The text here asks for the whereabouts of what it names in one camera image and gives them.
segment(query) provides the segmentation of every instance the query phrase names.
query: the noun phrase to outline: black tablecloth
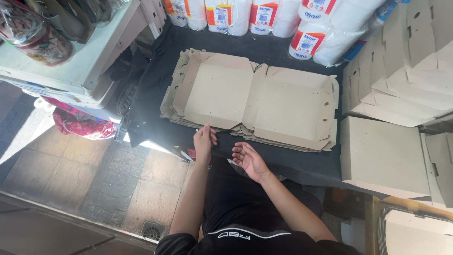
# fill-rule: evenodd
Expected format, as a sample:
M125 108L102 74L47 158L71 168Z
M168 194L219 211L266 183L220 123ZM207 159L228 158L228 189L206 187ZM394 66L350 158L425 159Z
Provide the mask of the black tablecloth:
M173 80L172 74L179 58L180 51L185 49L205 49L241 57L247 57L256 63L270 66L285 67L324 75L337 75L341 85L343 68L325 68L313 61L300 61L292 58L288 47L292 38L255 35L248 32L245 36L235 37L226 34L194 31L173 26L169 22L164 26L162 34L152 46L154 54L148 68L143 74L134 101L130 107L127 130L131 146L151 140L163 147L180 146L193 148L194 128L171 123L160 118L160 104L167 87ZM340 121L340 108L335 113ZM212 154L220 157L231 157L234 143L245 141L228 132L218 134L219 144L212 149ZM330 152L299 152L247 141L264 158L269 169L303 185L335 186L364 191L375 196L382 194L370 192L341 181L340 146L335 145Z

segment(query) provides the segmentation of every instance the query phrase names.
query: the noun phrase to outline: white shelf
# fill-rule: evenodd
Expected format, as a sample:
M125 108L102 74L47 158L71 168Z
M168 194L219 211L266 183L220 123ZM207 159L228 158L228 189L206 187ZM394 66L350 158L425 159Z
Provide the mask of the white shelf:
M129 6L125 6L117 13L106 27L96 28L87 44L72 42L74 46L72 56L59 66L45 66L27 57L18 49L2 44L0 45L0 74L89 95L90 90L96 87L112 52L116 51L119 55L128 46L125 43L120 44L120 38L139 5L139 0L132 0Z

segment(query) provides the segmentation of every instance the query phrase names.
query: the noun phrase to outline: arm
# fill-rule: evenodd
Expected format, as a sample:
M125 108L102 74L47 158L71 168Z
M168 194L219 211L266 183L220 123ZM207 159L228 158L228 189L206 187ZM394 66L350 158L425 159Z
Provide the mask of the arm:
M316 242L319 240L337 241L324 223L271 173L252 146L246 142L237 142L233 152L234 162L244 168L252 180L261 184L292 230L303 231Z
M193 136L197 159L181 204L174 214L169 235L189 233L198 241L206 192L207 168L211 160L211 147L213 144L217 145L215 134L216 131L206 124Z

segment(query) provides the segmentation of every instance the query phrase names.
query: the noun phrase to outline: black shorts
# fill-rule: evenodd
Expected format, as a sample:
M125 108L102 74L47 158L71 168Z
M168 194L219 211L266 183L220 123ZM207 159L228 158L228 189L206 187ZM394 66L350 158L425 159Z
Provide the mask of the black shorts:
M322 205L315 196L303 191L302 185L291 180L282 183L314 214L321 217ZM232 224L263 232L290 230L259 183L241 176L227 159L212 156L202 219L203 234Z

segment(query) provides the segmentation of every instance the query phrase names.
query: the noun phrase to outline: drain grate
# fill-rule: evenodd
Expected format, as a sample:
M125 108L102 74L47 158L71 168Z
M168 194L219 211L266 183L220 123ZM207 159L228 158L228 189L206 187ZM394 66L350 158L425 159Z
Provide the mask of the drain grate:
M142 236L151 240L159 241L164 237L165 226L145 221L142 229Z

